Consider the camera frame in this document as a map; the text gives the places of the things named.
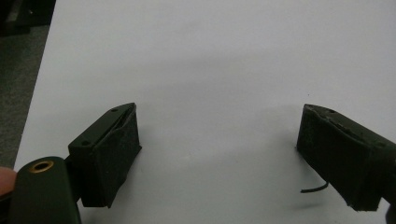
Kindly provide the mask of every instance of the white surface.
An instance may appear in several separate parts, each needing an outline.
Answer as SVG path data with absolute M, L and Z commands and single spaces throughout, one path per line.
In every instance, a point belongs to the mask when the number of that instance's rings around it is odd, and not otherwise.
M 303 104 L 396 141 L 394 1 L 58 1 L 16 168 L 136 102 L 143 150 L 90 223 L 384 223 L 298 156 Z

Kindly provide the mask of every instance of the brass ring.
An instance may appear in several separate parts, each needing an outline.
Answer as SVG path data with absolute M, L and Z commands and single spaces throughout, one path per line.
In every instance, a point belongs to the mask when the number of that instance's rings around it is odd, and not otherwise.
M 29 168 L 29 172 L 38 174 L 48 171 L 53 166 L 53 161 L 40 161 Z

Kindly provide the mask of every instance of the gray carpet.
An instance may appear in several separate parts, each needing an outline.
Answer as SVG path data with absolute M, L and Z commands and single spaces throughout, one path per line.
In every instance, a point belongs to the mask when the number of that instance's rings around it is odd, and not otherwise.
M 49 28 L 0 38 L 0 166 L 14 166 Z

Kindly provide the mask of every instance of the white table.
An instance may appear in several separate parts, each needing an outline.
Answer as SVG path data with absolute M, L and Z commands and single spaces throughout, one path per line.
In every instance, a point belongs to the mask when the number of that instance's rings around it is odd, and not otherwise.
M 135 102 L 141 145 L 84 224 L 385 223 L 299 157 L 303 104 L 396 141 L 396 3 L 58 1 L 16 169 Z

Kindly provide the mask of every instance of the carpeted floor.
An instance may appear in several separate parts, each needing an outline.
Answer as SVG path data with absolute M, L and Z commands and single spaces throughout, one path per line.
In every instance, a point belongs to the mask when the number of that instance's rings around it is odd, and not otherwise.
M 0 166 L 14 166 L 49 29 L 0 37 Z

